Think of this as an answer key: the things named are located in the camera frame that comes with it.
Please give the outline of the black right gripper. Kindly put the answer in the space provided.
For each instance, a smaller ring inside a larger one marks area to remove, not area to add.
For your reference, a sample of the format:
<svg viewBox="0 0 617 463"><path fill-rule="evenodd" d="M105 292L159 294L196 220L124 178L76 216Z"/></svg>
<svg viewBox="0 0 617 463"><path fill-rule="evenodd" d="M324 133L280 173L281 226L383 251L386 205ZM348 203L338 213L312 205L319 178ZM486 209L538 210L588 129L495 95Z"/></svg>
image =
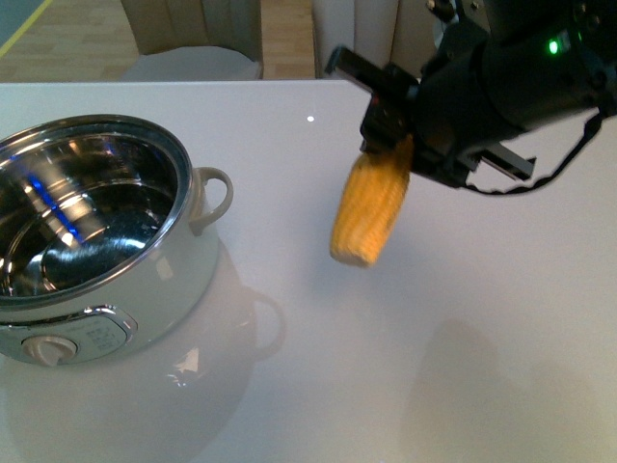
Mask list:
<svg viewBox="0 0 617 463"><path fill-rule="evenodd" d="M536 158L524 159L501 144L519 130L497 112L482 86L488 38L466 18L447 26L419 80L394 64L377 68L344 45L332 51L325 73L371 90L361 125L368 152L392 150L411 136L416 149L411 171L446 186L466 186L480 162L529 180Z"/></svg>

